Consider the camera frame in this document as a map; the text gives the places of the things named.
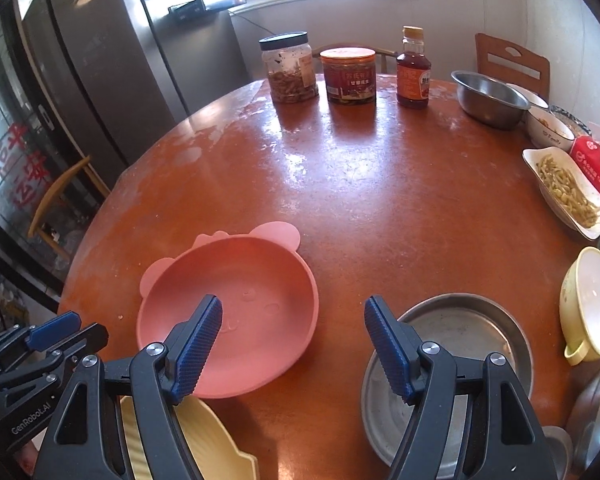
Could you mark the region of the person's left hand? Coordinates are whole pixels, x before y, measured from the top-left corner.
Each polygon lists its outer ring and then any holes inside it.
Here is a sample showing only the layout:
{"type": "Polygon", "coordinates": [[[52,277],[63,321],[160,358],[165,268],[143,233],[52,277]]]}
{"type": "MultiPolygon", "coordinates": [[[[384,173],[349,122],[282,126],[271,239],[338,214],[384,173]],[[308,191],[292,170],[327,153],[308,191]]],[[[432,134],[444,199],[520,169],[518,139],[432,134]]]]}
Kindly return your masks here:
{"type": "Polygon", "coordinates": [[[35,470],[36,462],[38,461],[38,449],[32,441],[23,445],[20,450],[15,452],[14,460],[20,468],[31,477],[35,470]]]}

